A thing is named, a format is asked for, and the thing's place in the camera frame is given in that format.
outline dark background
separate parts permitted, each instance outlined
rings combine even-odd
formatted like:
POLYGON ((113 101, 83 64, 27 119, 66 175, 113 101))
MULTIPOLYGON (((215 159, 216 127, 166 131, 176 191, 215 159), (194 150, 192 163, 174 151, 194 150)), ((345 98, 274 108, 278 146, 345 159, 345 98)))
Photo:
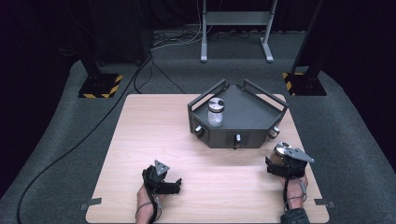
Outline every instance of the dark background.
MULTIPOLYGON (((208 1, 208 9, 217 10, 220 2, 208 1)), ((58 3, 5 0, 0 6, 1 195, 50 123, 69 69, 78 60, 58 3)), ((97 40, 88 33, 95 35, 90 1, 67 3, 76 21, 85 27, 80 30, 83 41, 94 55, 97 40)), ((240 1, 229 0, 222 2, 221 9, 256 10, 269 8, 270 3, 244 1, 240 5, 240 1)), ((318 0, 279 0, 273 31, 306 31, 317 5, 318 0)), ((150 0, 146 10, 152 29, 197 22, 196 2, 191 0, 150 0)), ((297 62, 299 66, 319 66, 344 88, 394 169, 395 19, 392 7, 384 2, 324 1, 297 62)), ((228 29, 217 27, 211 32, 228 29)))

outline wooden table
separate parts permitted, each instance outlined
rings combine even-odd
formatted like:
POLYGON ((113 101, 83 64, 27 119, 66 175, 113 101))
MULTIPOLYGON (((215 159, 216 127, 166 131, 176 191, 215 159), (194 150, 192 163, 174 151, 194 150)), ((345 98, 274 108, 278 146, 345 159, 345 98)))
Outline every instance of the wooden table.
MULTIPOLYGON (((170 166, 166 182, 182 178, 179 194, 163 201, 156 223, 277 223, 283 212, 282 186, 266 172, 265 156, 277 142, 303 149, 288 111, 275 140, 261 148, 209 148, 190 133, 187 104, 195 94, 129 95, 120 114, 89 207, 90 223, 134 223, 136 193, 142 171, 154 160, 170 166)), ((329 214, 311 167, 305 211, 312 223, 326 223, 329 214)))

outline clear plastic jar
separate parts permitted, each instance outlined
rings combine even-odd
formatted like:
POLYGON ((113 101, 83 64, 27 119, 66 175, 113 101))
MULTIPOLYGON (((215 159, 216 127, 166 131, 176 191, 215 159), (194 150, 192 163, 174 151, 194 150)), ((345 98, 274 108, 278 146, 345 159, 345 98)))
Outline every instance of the clear plastic jar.
POLYGON ((222 112, 224 110, 224 101, 220 98, 212 98, 209 100, 209 110, 207 112, 207 120, 212 127, 221 127, 222 112))

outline human hand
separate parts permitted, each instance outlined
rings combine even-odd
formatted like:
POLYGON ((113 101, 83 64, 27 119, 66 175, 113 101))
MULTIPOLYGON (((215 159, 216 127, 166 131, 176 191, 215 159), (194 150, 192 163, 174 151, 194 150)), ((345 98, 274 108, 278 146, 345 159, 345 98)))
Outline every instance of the human hand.
MULTIPOLYGON (((144 185, 140 187, 136 193, 137 196, 137 211, 136 211, 136 224, 149 224, 152 215, 154 214, 154 207, 149 199, 148 192, 144 185)), ((166 195, 158 194, 160 202, 165 199, 166 195)))
MULTIPOLYGON (((284 177, 280 177, 279 180, 283 188, 285 188, 286 179, 284 177)), ((305 185, 305 188, 308 186, 308 178, 306 178, 306 175, 299 179, 289 180, 288 192, 286 196, 288 199, 289 209, 304 207, 304 193, 301 183, 305 185)))

